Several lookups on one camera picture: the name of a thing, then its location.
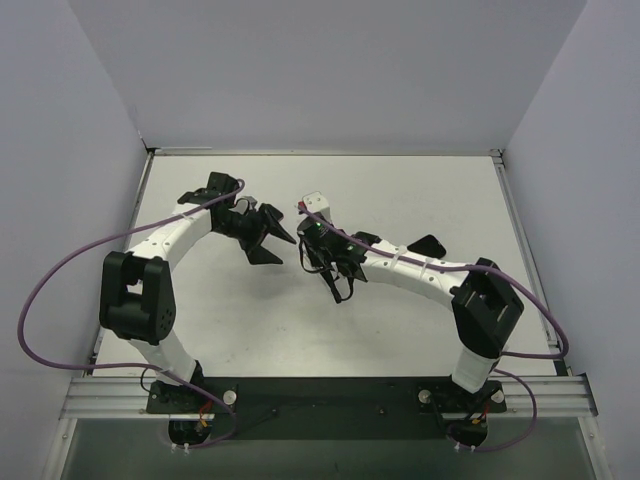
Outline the black phone case with phone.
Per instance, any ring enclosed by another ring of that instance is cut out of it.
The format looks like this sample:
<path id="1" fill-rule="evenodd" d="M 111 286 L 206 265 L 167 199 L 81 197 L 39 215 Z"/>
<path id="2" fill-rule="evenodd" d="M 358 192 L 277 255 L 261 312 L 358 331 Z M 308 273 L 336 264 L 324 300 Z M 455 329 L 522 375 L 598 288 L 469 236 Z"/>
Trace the black phone case with phone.
<path id="1" fill-rule="evenodd" d="M 428 234 L 407 246 L 407 250 L 425 257 L 442 259 L 447 250 L 443 244 L 432 234 Z"/>

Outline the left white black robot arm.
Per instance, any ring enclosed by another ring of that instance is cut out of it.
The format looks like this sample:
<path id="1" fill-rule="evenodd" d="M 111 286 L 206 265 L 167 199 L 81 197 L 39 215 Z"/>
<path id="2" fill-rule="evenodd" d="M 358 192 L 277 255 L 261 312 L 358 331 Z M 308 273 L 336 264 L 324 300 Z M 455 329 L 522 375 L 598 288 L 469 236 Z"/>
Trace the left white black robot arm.
<path id="1" fill-rule="evenodd" d="M 173 327 L 177 306 L 172 272 L 196 243 L 216 233 L 238 242 L 254 266 L 280 265 L 266 249 L 273 236 L 287 243 L 293 237 L 282 226 L 283 213 L 269 203 L 241 196 L 243 181 L 213 172 L 205 186 L 185 192 L 171 216 L 125 252 L 111 252 L 103 261 L 99 321 L 102 328 L 127 341 L 171 385 L 170 400 L 183 411 L 204 402 L 199 362 L 184 348 Z"/>

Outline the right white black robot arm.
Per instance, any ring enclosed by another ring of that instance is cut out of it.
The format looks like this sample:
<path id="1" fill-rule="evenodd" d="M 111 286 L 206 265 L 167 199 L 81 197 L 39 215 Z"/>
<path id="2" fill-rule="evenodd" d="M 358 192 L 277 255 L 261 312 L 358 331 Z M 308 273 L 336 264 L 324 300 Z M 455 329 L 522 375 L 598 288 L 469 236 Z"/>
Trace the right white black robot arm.
<path id="1" fill-rule="evenodd" d="M 511 284 L 484 271 L 424 256 L 412 245 L 395 246 L 366 232 L 348 240 L 312 219 L 297 227 L 299 252 L 310 271 L 323 278 L 334 297 L 345 280 L 349 292 L 357 281 L 398 287 L 435 301 L 453 313 L 462 351 L 451 374 L 462 390 L 478 393 L 499 363 L 507 340 L 524 312 Z"/>

